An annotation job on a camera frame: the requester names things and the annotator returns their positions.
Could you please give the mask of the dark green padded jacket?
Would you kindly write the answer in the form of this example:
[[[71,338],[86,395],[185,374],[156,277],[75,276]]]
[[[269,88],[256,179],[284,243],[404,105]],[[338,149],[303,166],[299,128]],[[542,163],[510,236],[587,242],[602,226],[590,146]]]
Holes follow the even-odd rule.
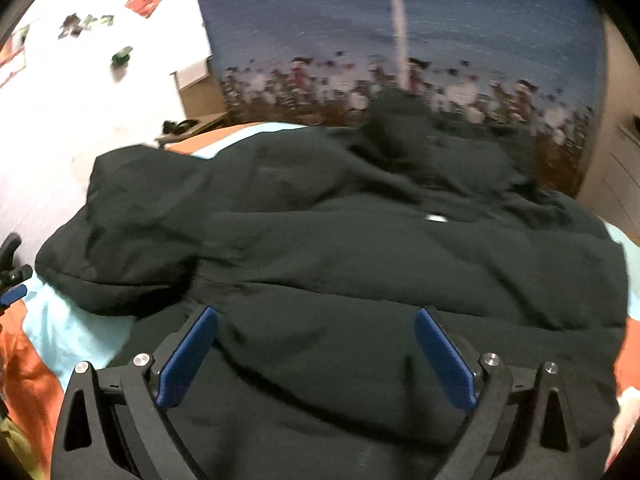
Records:
[[[35,267],[99,320],[132,321],[96,370],[216,311],[168,411],[204,479],[435,479],[465,412],[416,342],[422,308],[510,366],[555,362],[578,479],[597,479],[618,411],[625,256],[534,165],[526,130],[450,122],[390,89],[355,128],[256,133],[210,159],[100,156]]]

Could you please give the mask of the colourful striped bed cover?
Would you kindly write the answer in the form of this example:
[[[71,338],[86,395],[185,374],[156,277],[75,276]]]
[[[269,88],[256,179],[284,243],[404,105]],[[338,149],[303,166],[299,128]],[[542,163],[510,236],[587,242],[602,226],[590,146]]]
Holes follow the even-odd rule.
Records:
[[[639,246],[611,223],[604,225],[623,247],[629,278],[627,333],[614,364],[620,416],[614,422],[615,457],[639,417]],[[113,326],[82,314],[40,278],[26,281],[27,294],[1,317],[2,388],[10,419],[24,440],[12,450],[35,479],[50,477],[53,440],[63,393],[77,362],[105,364],[124,342],[130,318]]]

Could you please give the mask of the black objects on table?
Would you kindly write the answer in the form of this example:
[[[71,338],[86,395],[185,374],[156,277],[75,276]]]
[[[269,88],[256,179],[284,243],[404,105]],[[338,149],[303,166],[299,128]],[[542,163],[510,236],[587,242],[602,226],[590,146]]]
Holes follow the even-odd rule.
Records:
[[[174,134],[178,136],[179,134],[186,133],[191,130],[195,126],[197,126],[200,122],[197,119],[185,119],[182,122],[166,122],[163,123],[162,133],[164,136],[168,134]]]

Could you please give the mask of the small dark side table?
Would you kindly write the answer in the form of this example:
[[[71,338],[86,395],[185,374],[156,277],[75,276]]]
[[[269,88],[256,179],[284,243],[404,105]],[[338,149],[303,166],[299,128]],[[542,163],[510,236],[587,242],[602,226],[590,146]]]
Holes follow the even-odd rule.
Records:
[[[178,136],[175,136],[174,134],[168,134],[167,136],[164,136],[163,133],[161,133],[154,140],[157,147],[163,150],[169,144],[176,144],[178,142],[191,139],[194,136],[198,136],[201,133],[206,133],[223,127],[228,124],[229,114],[223,112],[186,119],[197,119],[200,123],[186,133],[179,134]]]

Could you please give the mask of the wooden wardrobe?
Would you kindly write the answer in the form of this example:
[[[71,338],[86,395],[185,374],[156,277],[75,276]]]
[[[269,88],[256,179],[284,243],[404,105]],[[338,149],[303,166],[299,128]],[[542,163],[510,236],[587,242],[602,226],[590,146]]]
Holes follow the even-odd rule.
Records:
[[[630,135],[639,115],[639,63],[627,41],[608,15],[603,15],[606,66],[603,100],[590,159],[577,199],[594,208],[605,184],[609,162],[620,162],[639,183],[639,141]]]

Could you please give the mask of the blue fabric wardrobe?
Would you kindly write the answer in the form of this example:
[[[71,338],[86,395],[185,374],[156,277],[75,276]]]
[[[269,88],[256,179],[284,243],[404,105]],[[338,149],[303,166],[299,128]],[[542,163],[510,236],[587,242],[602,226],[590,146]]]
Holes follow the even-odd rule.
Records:
[[[527,129],[576,195],[603,99],[592,0],[198,0],[235,122],[354,126],[389,88],[435,114]]]

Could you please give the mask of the red white wall posters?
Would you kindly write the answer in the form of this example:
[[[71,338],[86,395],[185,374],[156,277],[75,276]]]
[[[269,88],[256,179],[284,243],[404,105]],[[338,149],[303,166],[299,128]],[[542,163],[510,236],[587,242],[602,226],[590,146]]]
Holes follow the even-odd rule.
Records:
[[[0,87],[7,84],[15,75],[26,67],[26,38],[29,26],[14,30],[1,50]]]

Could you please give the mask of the green wall hook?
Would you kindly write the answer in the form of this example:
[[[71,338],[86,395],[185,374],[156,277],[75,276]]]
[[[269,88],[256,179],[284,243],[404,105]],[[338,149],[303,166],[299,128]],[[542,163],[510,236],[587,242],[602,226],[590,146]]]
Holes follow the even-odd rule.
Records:
[[[130,60],[130,53],[132,47],[124,47],[117,51],[111,58],[111,66],[113,68],[121,68],[125,66]]]

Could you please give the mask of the green black wall stickers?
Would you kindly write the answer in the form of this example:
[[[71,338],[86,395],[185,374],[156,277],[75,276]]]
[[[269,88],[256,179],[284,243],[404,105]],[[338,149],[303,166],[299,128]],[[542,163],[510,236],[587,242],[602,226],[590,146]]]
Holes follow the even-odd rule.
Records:
[[[114,24],[114,18],[113,14],[100,16],[88,14],[85,18],[80,18],[76,13],[67,15],[60,26],[58,39],[66,37],[78,38],[83,32],[91,32],[100,27],[111,27]]]

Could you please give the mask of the red square wall sticker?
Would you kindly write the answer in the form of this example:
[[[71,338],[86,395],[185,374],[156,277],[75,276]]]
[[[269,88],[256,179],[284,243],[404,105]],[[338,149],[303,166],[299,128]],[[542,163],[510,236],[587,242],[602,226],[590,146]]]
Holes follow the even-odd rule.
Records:
[[[142,18],[149,18],[162,0],[127,0],[125,6]]]

